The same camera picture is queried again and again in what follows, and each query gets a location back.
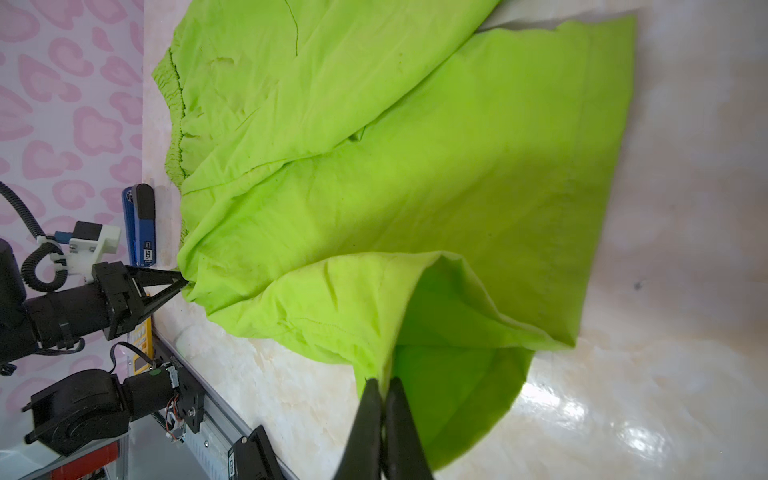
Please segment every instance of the blue stapler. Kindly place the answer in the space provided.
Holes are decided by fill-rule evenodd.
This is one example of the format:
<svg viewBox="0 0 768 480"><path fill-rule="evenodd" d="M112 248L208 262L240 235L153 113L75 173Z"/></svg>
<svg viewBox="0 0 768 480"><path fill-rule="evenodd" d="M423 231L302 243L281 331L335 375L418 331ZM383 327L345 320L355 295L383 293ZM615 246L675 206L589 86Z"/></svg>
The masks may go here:
<svg viewBox="0 0 768 480"><path fill-rule="evenodd" d="M154 190L138 184L123 190L128 256L133 266L148 267L157 259L154 239Z"/></svg>

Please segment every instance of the white label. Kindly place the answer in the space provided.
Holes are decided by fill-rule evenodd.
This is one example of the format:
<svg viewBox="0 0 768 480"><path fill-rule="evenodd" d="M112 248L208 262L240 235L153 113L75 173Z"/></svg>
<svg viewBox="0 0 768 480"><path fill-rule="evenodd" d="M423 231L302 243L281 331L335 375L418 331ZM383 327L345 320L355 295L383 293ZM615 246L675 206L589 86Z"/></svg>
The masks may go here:
<svg viewBox="0 0 768 480"><path fill-rule="evenodd" d="M235 478L235 452L230 453L230 478Z"/></svg>

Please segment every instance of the white marble surface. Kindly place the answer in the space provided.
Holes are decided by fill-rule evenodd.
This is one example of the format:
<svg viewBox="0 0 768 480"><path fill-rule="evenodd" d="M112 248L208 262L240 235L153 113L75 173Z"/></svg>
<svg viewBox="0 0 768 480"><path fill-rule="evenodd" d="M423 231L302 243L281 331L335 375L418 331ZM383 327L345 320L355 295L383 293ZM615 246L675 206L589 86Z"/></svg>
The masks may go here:
<svg viewBox="0 0 768 480"><path fill-rule="evenodd" d="M175 266L170 117L151 72L188 0L144 5L144 180ZM509 414L437 478L768 478L768 2L519 0L486 26L638 16L637 85L577 348L537 355ZM156 322L302 480L332 478L349 367Z"/></svg>

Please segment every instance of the black cable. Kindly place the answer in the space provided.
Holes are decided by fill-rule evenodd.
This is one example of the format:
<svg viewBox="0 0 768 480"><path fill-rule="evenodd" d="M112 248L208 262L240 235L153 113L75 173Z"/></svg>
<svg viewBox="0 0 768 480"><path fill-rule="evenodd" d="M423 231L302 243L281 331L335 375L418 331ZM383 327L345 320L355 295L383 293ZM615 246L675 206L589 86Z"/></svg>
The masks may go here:
<svg viewBox="0 0 768 480"><path fill-rule="evenodd" d="M24 225L26 225L29 229L29 233L31 233L35 239L45 236L45 232L42 228L40 228L40 224L35 219L35 216L32 215L32 212L29 211L27 206L24 205L22 199L19 198L18 195L16 195L16 193L11 190L10 187L8 187L8 185L2 182L0 182L0 194L2 194L2 196L5 197L5 199L8 201L8 203L11 204L14 210L16 210L16 213L22 218ZM68 276L67 270L57 270L56 276L50 283L40 280L37 273L35 272L38 264L45 258L46 255L49 255L50 253L58 253L62 256L64 255L64 252L62 252L61 248L59 248L57 245L53 243L43 243L38 247L37 250L32 252L32 254L27 257L27 260L24 260L21 268L22 279L24 280L24 283L29 286L29 288L37 290L38 292L45 293L55 292L64 286ZM67 262L62 257L60 260L56 260L56 263L66 265Z"/></svg>
<svg viewBox="0 0 768 480"><path fill-rule="evenodd" d="M133 352L135 354L139 355L142 359L144 359L144 361L146 363L148 363L152 368L155 367L154 361L151 358L149 358L149 356L146 353L142 352L135 345L132 345L132 344L130 344L128 342L117 342L117 343L115 343L112 346L112 348L109 349L109 358L112 359L112 368L110 369L109 373L114 372L114 369L116 369L118 367L118 361L114 358L114 350L118 347L118 345L119 346L124 346L125 348L127 348L129 350L133 350Z"/></svg>
<svg viewBox="0 0 768 480"><path fill-rule="evenodd" d="M85 339L78 337L78 346L74 350L54 350L54 349L40 349L35 352L35 355L43 356L59 356L59 355L71 355L72 353L82 352L85 348Z"/></svg>

